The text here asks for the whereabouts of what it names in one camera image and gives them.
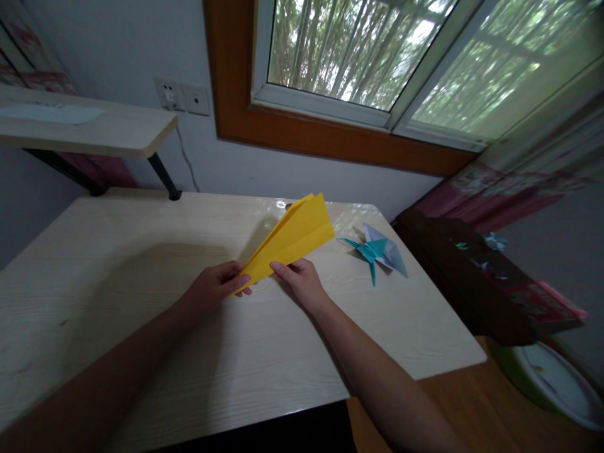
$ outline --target window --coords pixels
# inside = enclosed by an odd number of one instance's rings
[[[252,102],[480,152],[601,64],[601,4],[259,0]]]

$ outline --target wooden floor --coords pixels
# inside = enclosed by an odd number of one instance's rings
[[[604,443],[570,419],[526,399],[492,359],[484,364],[422,379],[420,384],[473,452],[595,452]],[[359,453],[389,451],[359,401],[348,401]]]

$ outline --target window sash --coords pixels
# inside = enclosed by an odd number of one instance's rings
[[[486,17],[500,0],[458,0],[422,57],[390,112],[320,94],[268,83],[275,0],[256,1],[252,104],[308,114],[319,118],[389,131],[402,137],[471,152],[492,145],[492,138],[454,131],[412,119],[466,44],[479,34]]]

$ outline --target person's left hand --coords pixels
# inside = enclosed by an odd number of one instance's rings
[[[177,303],[185,307],[189,316],[198,317],[197,320],[201,321],[203,315],[214,310],[225,298],[250,281],[247,274],[237,275],[242,269],[243,264],[237,261],[205,268]],[[242,297],[242,293],[249,296],[252,290],[245,288],[236,296]]]

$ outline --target black metal bracket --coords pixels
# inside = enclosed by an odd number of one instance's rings
[[[94,179],[75,168],[72,164],[67,162],[54,151],[35,150],[30,148],[24,148],[24,150],[34,156],[36,159],[40,159],[42,162],[54,168],[56,171],[78,183],[84,189],[88,190],[91,196],[100,196],[107,191],[107,187],[100,185]]]
[[[155,170],[155,173],[159,176],[159,179],[164,183],[165,188],[168,189],[168,193],[170,194],[169,198],[173,201],[178,200],[181,197],[182,191],[176,189],[176,186],[172,182],[170,175],[166,171],[157,153],[154,153],[153,156],[149,157],[147,160],[153,167],[153,170]]]

